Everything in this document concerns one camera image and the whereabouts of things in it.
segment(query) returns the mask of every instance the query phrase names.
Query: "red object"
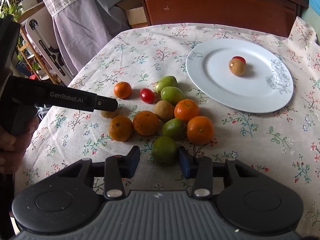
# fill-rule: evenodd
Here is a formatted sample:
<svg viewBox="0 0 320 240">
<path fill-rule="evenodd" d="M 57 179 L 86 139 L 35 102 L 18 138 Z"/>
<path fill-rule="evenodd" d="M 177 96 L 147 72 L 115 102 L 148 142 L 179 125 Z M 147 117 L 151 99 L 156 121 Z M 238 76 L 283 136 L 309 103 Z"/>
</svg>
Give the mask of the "red object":
<svg viewBox="0 0 320 240">
<path fill-rule="evenodd" d="M 155 95 L 149 88 L 143 88 L 140 90 L 140 98 L 143 102 L 151 104 L 155 99 Z"/>
<path fill-rule="evenodd" d="M 239 60 L 241 60 L 241 61 L 243 62 L 243 64 L 246 64 L 246 61 L 245 61 L 245 59 L 244 59 L 243 57 L 235 56 L 235 57 L 233 57 L 233 58 L 239 59 Z"/>
<path fill-rule="evenodd" d="M 33 79 L 33 80 L 38 80 L 36 74 L 31 75 L 30 77 L 28 77 L 29 79 Z"/>
</svg>

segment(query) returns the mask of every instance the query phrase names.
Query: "metal screw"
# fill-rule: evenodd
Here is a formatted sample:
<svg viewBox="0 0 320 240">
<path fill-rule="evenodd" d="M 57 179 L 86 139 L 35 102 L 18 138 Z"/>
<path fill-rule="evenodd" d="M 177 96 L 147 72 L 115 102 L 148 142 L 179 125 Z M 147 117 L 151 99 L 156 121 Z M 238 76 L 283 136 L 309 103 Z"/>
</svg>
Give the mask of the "metal screw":
<svg viewBox="0 0 320 240">
<path fill-rule="evenodd" d="M 112 198 L 121 197 L 122 194 L 123 194 L 123 192 L 121 190 L 119 190 L 119 189 L 111 189 L 111 190 L 107 191 L 107 196 L 108 197 L 112 197 Z"/>
<path fill-rule="evenodd" d="M 197 197 L 206 197 L 210 195 L 210 191 L 207 190 L 206 188 L 198 188 L 195 190 L 194 194 Z"/>
</svg>

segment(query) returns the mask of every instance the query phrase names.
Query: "green fruit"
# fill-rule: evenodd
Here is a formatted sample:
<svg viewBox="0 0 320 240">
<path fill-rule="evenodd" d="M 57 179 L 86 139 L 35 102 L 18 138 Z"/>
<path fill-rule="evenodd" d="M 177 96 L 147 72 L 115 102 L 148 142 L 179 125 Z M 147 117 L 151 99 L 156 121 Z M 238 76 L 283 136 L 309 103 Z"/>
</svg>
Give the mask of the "green fruit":
<svg viewBox="0 0 320 240">
<path fill-rule="evenodd" d="M 165 87 L 161 90 L 161 99 L 169 101 L 173 106 L 186 99 L 184 93 L 176 87 Z"/>
<path fill-rule="evenodd" d="M 165 87 L 176 87 L 178 82 L 174 76 L 166 76 L 161 78 L 155 85 L 155 91 L 160 93 Z"/>
<path fill-rule="evenodd" d="M 174 118 L 164 124 L 162 134 L 176 141 L 184 140 L 187 136 L 187 124 L 179 118 Z"/>
<path fill-rule="evenodd" d="M 177 144 L 168 136 L 160 136 L 151 146 L 151 156 L 156 164 L 169 166 L 177 159 Z"/>
</svg>

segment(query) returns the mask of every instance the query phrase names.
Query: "orange fruit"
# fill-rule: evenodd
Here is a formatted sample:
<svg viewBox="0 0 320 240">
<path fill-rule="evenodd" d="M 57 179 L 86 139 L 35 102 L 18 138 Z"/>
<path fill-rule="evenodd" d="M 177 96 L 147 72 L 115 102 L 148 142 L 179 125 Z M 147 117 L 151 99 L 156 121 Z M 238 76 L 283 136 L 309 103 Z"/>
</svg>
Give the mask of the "orange fruit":
<svg viewBox="0 0 320 240">
<path fill-rule="evenodd" d="M 133 135 L 133 123 L 123 115 L 116 116 L 110 121 L 109 135 L 117 142 L 125 142 Z"/>
<path fill-rule="evenodd" d="M 174 117 L 188 123 L 192 118 L 200 114 L 200 109 L 195 101 L 190 99 L 181 100 L 174 108 Z"/>
<path fill-rule="evenodd" d="M 113 93 L 116 97 L 119 97 L 121 99 L 128 98 L 131 95 L 132 88 L 128 82 L 118 82 L 113 87 Z"/>
<path fill-rule="evenodd" d="M 159 119 L 153 112 L 141 111 L 133 118 L 134 129 L 142 136 L 150 136 L 159 129 Z"/>
<path fill-rule="evenodd" d="M 187 125 L 188 140 L 195 144 L 209 143 L 214 135 L 214 127 L 211 120 L 205 116 L 192 118 Z"/>
</svg>

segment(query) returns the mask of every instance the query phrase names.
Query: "purple fabric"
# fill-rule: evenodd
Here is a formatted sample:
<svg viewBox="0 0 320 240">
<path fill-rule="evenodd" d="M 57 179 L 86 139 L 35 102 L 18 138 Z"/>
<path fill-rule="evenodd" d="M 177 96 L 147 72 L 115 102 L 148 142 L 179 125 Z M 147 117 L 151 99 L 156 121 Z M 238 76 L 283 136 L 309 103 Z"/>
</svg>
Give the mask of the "purple fabric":
<svg viewBox="0 0 320 240">
<path fill-rule="evenodd" d="M 121 0 L 77 0 L 53 17 L 61 54 L 76 75 L 114 36 L 128 30 Z"/>
</svg>

